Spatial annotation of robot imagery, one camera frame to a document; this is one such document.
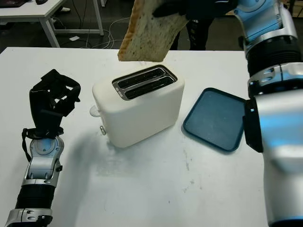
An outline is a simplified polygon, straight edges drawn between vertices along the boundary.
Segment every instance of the robotic arm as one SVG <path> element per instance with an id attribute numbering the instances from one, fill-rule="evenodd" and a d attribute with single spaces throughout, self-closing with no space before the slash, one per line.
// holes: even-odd
<path id="1" fill-rule="evenodd" d="M 80 85 L 56 70 L 41 78 L 29 92 L 35 128 L 22 132 L 22 148 L 29 161 L 15 209 L 5 227 L 45 227 L 51 223 L 54 190 L 62 165 L 59 158 L 64 148 L 60 127 L 79 102 Z M 26 137 L 32 139 L 27 152 Z"/>
<path id="2" fill-rule="evenodd" d="M 169 0 L 155 17 L 204 19 L 230 10 L 244 30 L 250 100 L 247 144 L 264 157 L 268 225 L 303 226 L 303 63 L 292 17 L 278 0 Z"/>

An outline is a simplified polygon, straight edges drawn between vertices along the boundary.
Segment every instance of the toast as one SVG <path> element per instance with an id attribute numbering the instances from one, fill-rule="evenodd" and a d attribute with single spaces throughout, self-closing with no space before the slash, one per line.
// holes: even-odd
<path id="1" fill-rule="evenodd" d="M 120 61 L 163 61 L 178 32 L 188 20 L 179 14 L 155 18 L 165 0 L 135 0 L 128 30 L 121 44 Z"/>

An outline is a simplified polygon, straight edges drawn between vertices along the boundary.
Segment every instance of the cable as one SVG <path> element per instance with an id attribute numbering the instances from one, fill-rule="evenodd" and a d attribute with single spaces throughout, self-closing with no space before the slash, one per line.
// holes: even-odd
<path id="1" fill-rule="evenodd" d="M 87 39 L 86 39 L 86 44 L 85 44 L 85 48 L 87 48 L 87 43 L 89 42 L 89 34 L 87 35 Z"/>
<path id="2" fill-rule="evenodd" d="M 65 43 L 61 44 L 60 46 L 64 46 L 64 45 L 66 45 L 66 44 L 70 44 L 70 43 L 74 43 L 74 42 L 85 42 L 85 43 L 87 42 L 87 43 L 90 45 L 90 48 L 92 47 L 92 46 L 91 46 L 91 43 L 88 42 L 87 40 L 68 41 L 68 42 L 65 42 Z"/>
<path id="3" fill-rule="evenodd" d="M 66 29 L 66 26 L 62 23 L 62 21 L 59 18 L 57 18 L 57 17 L 52 17 L 52 18 L 59 21 L 60 24 L 64 27 L 64 29 Z"/>
<path id="4" fill-rule="evenodd" d="M 107 42 L 104 42 L 104 43 L 101 43 L 101 44 L 97 44 L 97 45 L 95 45 L 95 46 L 93 46 L 92 48 L 95 48 L 95 47 L 97 47 L 97 46 L 101 46 L 101 45 L 104 45 L 104 44 L 107 44 L 105 47 L 103 47 L 102 49 L 106 49 L 109 45 L 110 45 L 110 43 L 112 42 L 112 43 L 114 43 L 114 42 L 116 42 L 116 41 L 123 41 L 123 40 L 114 40 L 114 38 L 113 38 L 113 36 L 112 36 L 112 33 L 111 33 L 111 27 L 116 23 L 116 22 L 119 22 L 119 21 L 122 21 L 122 20 L 125 20 L 125 19 L 129 19 L 130 17 L 126 17 L 126 18 L 123 18 L 123 19 L 119 19 L 119 20 L 116 20 L 116 21 L 114 21 L 110 26 L 109 26 L 109 31 L 107 31 L 107 30 L 103 30 L 103 31 L 106 31 L 106 32 L 108 32 L 108 41 Z"/>
<path id="5" fill-rule="evenodd" d="M 107 48 L 107 47 L 109 46 L 109 44 L 110 44 L 110 41 L 111 41 L 111 38 L 110 38 L 110 31 L 107 31 L 107 30 L 104 30 L 104 31 L 108 32 L 108 42 L 105 42 L 105 43 L 101 43 L 101 44 L 96 45 L 96 46 L 100 46 L 100 45 L 102 45 L 102 44 L 106 44 L 106 43 L 107 43 L 107 45 L 106 45 L 105 47 L 103 47 L 103 49 Z"/>
<path id="6" fill-rule="evenodd" d="M 97 46 L 101 46 L 103 44 L 107 44 L 107 43 L 111 43 L 111 42 L 118 42 L 118 41 L 123 41 L 123 39 L 115 39 L 115 40 L 111 40 L 109 42 L 105 42 L 105 43 L 101 43 L 101 44 L 98 44 L 98 45 L 95 45 L 95 46 L 92 46 L 91 48 L 95 48 Z"/>
<path id="7" fill-rule="evenodd" d="M 116 22 L 119 22 L 119 21 L 122 21 L 122 20 L 126 20 L 126 19 L 130 19 L 130 17 L 126 17 L 126 18 L 123 18 L 123 19 L 120 19 L 120 20 L 116 20 L 116 21 L 114 21 L 114 22 L 109 26 L 109 34 L 110 34 L 110 36 L 111 36 L 111 38 L 112 38 L 112 40 L 113 40 L 113 44 L 111 45 L 110 49 L 112 49 L 113 46 L 114 46 L 114 44 L 115 44 L 115 40 L 114 40 L 114 38 L 113 38 L 113 36 L 112 36 L 112 33 L 111 33 L 111 31 L 110 31 L 111 27 L 112 27 Z"/>
<path id="8" fill-rule="evenodd" d="M 79 17 L 79 21 L 80 21 L 79 29 L 80 29 L 80 28 L 81 28 L 81 25 L 82 25 L 82 20 L 81 20 L 80 14 L 79 14 L 79 12 L 78 12 L 78 10 L 77 10 L 77 8 L 76 8 L 76 5 L 75 5 L 74 0 L 72 0 L 72 5 L 74 6 L 74 8 L 75 8 L 75 10 L 76 10 L 76 13 L 77 13 L 77 15 L 78 15 L 78 17 Z"/>
<path id="9" fill-rule="evenodd" d="M 83 28 L 83 25 L 84 25 L 84 20 L 85 20 L 85 16 L 86 16 L 86 8 L 87 8 L 87 0 L 85 0 L 84 13 L 83 13 L 83 17 L 82 17 L 82 25 L 81 25 L 80 29 Z"/>

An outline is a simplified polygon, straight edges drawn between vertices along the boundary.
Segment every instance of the black object on desk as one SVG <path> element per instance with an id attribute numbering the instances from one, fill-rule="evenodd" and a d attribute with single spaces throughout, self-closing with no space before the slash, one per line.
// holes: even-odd
<path id="1" fill-rule="evenodd" d="M 46 3 L 48 0 L 36 0 L 37 5 L 42 5 Z"/>
<path id="2" fill-rule="evenodd" d="M 205 89 L 184 120 L 185 132 L 224 151 L 238 148 L 245 100 L 215 88 Z"/>
<path id="3" fill-rule="evenodd" d="M 16 8 L 28 1 L 29 0 L 0 0 L 0 8 Z"/>

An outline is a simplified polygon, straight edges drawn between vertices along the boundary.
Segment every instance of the table surface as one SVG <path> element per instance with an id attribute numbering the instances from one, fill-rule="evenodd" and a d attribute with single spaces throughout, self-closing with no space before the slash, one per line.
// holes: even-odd
<path id="1" fill-rule="evenodd" d="M 47 14 L 52 12 L 58 5 L 66 0 L 48 0 L 42 5 L 37 5 L 35 0 L 26 2 L 18 8 L 1 8 L 0 18 L 34 18 L 46 17 Z"/>
<path id="2" fill-rule="evenodd" d="M 207 87 L 247 96 L 243 52 L 169 52 L 164 63 L 185 78 L 176 124 L 129 148 L 115 148 L 89 109 L 105 77 L 150 66 L 119 62 L 117 50 L 7 48 L 0 54 L 0 220 L 14 208 L 27 160 L 21 130 L 33 127 L 28 92 L 51 69 L 81 84 L 80 103 L 62 120 L 63 171 L 51 227 L 265 227 L 262 155 L 242 138 L 224 154 L 186 137 L 182 123 Z"/>

